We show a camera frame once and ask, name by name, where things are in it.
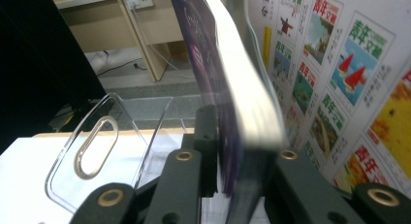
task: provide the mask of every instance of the floor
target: floor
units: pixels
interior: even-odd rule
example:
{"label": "floor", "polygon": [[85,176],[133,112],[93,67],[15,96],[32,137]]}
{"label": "floor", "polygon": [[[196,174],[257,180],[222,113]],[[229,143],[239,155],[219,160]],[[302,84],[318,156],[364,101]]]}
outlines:
{"label": "floor", "polygon": [[[131,115],[139,117],[139,124],[143,129],[156,125],[156,118],[159,118],[163,110],[162,107],[167,104],[165,97],[199,95],[197,83],[187,61],[172,60],[162,79],[152,81],[137,48],[92,52],[85,56],[106,92],[117,94],[123,100],[124,108]],[[178,99],[180,106],[187,111],[189,109],[185,104],[198,105],[198,102],[198,100],[191,98],[188,101]],[[151,108],[142,109],[148,104]],[[70,120],[72,114],[71,107],[66,106],[49,125],[53,131],[61,132],[64,130],[64,126],[67,126],[67,121]]]}

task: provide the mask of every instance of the white table surface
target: white table surface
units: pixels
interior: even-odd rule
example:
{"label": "white table surface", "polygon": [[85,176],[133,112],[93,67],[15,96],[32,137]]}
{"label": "white table surface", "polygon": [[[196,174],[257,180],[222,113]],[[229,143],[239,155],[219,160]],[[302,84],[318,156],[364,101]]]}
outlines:
{"label": "white table surface", "polygon": [[17,139],[0,155],[0,223],[69,223],[70,212],[45,192],[48,172],[68,137]]}

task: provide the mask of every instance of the clear acrylic holder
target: clear acrylic holder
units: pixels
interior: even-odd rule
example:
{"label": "clear acrylic holder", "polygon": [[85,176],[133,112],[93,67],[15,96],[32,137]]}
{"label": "clear acrylic holder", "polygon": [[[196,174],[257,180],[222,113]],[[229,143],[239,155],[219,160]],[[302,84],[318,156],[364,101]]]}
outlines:
{"label": "clear acrylic holder", "polygon": [[161,174],[169,152],[180,148],[182,135],[194,131],[195,113],[202,104],[200,95],[122,100],[108,94],[61,150],[47,176],[47,195],[76,212],[104,184],[137,188],[151,181]]}

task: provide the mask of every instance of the purple book cover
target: purple book cover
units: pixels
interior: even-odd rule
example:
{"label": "purple book cover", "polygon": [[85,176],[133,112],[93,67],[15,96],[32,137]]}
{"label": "purple book cover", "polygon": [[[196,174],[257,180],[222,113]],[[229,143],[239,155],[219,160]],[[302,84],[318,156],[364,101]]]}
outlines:
{"label": "purple book cover", "polygon": [[238,137],[232,97],[222,72],[215,20],[205,0],[172,0],[189,60],[206,104],[218,107],[220,138],[224,143],[224,189],[233,193],[237,175]]}

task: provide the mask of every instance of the cable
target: cable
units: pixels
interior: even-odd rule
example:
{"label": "cable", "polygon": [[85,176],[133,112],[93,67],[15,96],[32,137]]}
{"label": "cable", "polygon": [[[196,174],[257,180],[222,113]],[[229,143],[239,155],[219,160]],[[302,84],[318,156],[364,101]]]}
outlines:
{"label": "cable", "polygon": [[134,68],[140,69],[140,70],[142,70],[142,71],[146,71],[146,70],[147,70],[147,68],[143,68],[143,67],[139,66],[139,64],[137,64],[137,63],[134,63],[133,66],[134,66]]}
{"label": "cable", "polygon": [[124,64],[121,65],[121,66],[117,66],[117,67],[114,67],[114,68],[110,68],[110,69],[108,69],[108,70],[106,70],[106,71],[98,74],[97,77],[99,77],[99,76],[101,76],[101,75],[103,75],[103,74],[105,74],[105,73],[107,73],[107,72],[109,72],[109,71],[112,71],[112,70],[115,70],[115,69],[119,69],[119,68],[121,68],[121,67],[123,67],[123,66],[125,66],[125,65],[127,65],[127,64],[130,64],[130,63],[132,63],[132,62],[134,62],[134,61],[138,61],[138,60],[142,60],[142,58],[137,58],[137,59],[131,60],[131,61],[129,61],[129,62],[126,62],[126,63],[124,63]]}

